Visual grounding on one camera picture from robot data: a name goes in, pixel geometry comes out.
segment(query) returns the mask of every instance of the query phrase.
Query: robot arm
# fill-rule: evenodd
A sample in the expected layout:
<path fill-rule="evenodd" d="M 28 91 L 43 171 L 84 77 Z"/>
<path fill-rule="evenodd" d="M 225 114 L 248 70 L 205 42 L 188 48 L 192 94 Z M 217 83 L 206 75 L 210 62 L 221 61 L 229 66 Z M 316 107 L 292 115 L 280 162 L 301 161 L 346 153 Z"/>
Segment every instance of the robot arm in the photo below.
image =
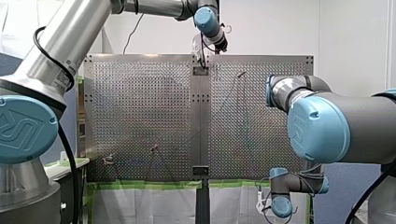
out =
<path fill-rule="evenodd" d="M 318 77 L 269 77 L 266 82 L 267 105 L 288 113 L 293 150 L 303 160 L 320 163 L 391 163 L 396 157 L 395 99 L 396 91 L 372 97 L 340 96 Z M 329 189 L 325 176 L 314 179 L 289 174 L 284 168 L 272 169 L 270 182 L 272 209 L 279 217 L 291 215 L 289 191 L 326 193 Z"/>
<path fill-rule="evenodd" d="M 70 77 L 77 73 L 109 15 L 123 11 L 179 21 L 194 16 L 206 39 L 219 50 L 227 49 L 227 39 L 217 20 L 216 0 L 64 0 L 37 41 L 42 50 L 32 48 L 15 74 L 0 77 L 2 223 L 18 222 L 13 213 L 9 213 L 9 219 L 3 216 L 9 209 L 18 210 L 12 207 L 14 204 L 33 206 L 33 199 L 45 199 L 59 190 L 57 184 L 49 183 L 39 156 L 57 136 L 58 120 L 66 109 L 64 93 L 74 81 Z M 56 210 L 60 202 L 52 207 Z M 48 223 L 59 223 L 57 213 L 53 214 L 54 220 Z M 31 222 L 41 223 L 42 219 L 33 218 Z"/>

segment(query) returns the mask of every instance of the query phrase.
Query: green tape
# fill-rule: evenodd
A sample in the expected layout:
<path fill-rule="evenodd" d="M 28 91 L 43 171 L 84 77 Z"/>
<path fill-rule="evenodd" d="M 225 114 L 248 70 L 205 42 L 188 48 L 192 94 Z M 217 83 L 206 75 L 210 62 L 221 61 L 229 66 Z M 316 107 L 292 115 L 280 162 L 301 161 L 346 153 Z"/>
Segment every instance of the green tape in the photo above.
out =
<path fill-rule="evenodd" d="M 92 224 L 93 216 L 93 195 L 98 190 L 117 189 L 153 189 L 153 190 L 174 190 L 174 189 L 200 189 L 201 181 L 181 181 L 181 182 L 148 182 L 143 180 L 116 180 L 114 182 L 88 183 L 86 201 L 89 207 L 88 223 Z"/>
<path fill-rule="evenodd" d="M 106 189 L 200 189 L 201 181 L 182 181 L 182 182 L 148 182 L 139 180 L 117 180 L 115 182 L 89 183 L 87 186 L 93 190 Z"/>
<path fill-rule="evenodd" d="M 311 196 L 306 195 L 306 224 L 311 223 L 311 210 L 313 208 L 311 207 Z"/>
<path fill-rule="evenodd" d="M 82 81 L 84 80 L 84 76 L 78 76 L 77 77 L 77 82 L 78 84 L 82 84 Z"/>
<path fill-rule="evenodd" d="M 209 180 L 209 187 L 212 189 L 234 189 L 242 187 L 256 187 L 261 185 L 262 187 L 270 187 L 268 181 L 254 181 L 254 180 Z"/>

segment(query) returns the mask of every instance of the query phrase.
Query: metal frame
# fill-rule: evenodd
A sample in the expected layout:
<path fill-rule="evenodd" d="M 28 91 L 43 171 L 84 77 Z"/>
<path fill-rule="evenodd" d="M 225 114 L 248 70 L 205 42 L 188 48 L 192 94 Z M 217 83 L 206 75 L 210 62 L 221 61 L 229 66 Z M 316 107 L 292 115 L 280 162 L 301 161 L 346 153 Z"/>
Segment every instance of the metal frame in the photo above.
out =
<path fill-rule="evenodd" d="M 214 85 L 216 86 L 216 78 L 214 77 L 219 69 L 217 66 L 221 63 L 298 63 L 304 64 L 304 75 L 313 75 L 313 57 L 312 56 L 231 56 L 231 55 L 212 55 L 206 56 L 206 64 L 208 72 L 203 70 L 196 58 L 191 55 L 89 55 L 85 61 L 85 109 L 86 109 L 86 154 L 94 161 L 98 159 L 94 152 L 93 129 L 92 129 L 92 101 L 94 93 L 92 92 L 93 85 L 93 70 L 92 66 L 95 63 L 115 62 L 115 63 L 163 63 L 163 62 L 188 62 L 190 67 L 190 121 L 191 130 L 189 135 L 191 146 L 191 176 L 185 180 L 202 180 L 202 188 L 197 190 L 196 201 L 196 223 L 208 224 L 210 223 L 210 200 L 208 179 L 216 178 L 211 175 L 211 160 L 210 160 L 210 134 L 212 133 L 212 119 L 216 119 L 213 114 L 212 107 L 216 105 L 216 96 L 213 94 Z M 276 72 L 274 75 L 289 75 L 283 74 L 282 71 Z M 264 175 L 238 176 L 238 178 L 260 179 Z M 220 178 L 235 178 L 235 176 L 221 176 Z M 170 181 L 169 178 L 156 178 L 151 180 Z"/>

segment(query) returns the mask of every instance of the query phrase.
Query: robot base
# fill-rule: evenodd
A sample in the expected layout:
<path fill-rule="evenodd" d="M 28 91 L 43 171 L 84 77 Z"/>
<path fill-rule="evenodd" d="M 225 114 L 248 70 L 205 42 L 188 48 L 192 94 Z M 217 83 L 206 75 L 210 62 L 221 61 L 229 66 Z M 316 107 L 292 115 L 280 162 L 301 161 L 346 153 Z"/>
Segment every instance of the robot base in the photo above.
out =
<path fill-rule="evenodd" d="M 45 195 L 0 207 L 0 220 L 2 224 L 59 224 L 61 223 L 61 187 L 52 183 Z"/>

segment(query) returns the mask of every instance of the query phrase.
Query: white wall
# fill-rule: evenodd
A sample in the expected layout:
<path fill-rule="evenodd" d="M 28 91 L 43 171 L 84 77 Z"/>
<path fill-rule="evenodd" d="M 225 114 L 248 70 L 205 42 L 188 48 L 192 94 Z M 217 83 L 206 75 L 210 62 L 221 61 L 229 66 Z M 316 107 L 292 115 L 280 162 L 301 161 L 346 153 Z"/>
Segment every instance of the white wall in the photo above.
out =
<path fill-rule="evenodd" d="M 220 17 L 233 27 L 230 54 L 313 55 L 318 62 L 317 0 L 222 0 Z"/>
<path fill-rule="evenodd" d="M 389 0 L 321 0 L 320 77 L 341 94 L 388 85 Z"/>
<path fill-rule="evenodd" d="M 124 13 L 109 18 L 105 28 L 106 52 L 122 53 L 138 17 Z M 220 17 L 221 22 L 233 27 L 227 35 L 230 54 L 318 57 L 317 0 L 244 0 L 243 3 L 223 0 L 220 1 Z M 191 53 L 191 41 L 197 34 L 192 20 L 179 22 L 146 15 L 133 35 L 127 53 Z"/>
<path fill-rule="evenodd" d="M 129 33 L 140 15 L 124 12 L 112 15 L 105 25 L 104 51 L 122 54 Z M 191 41 L 197 34 L 193 21 L 145 15 L 131 38 L 126 53 L 182 54 L 191 53 Z"/>

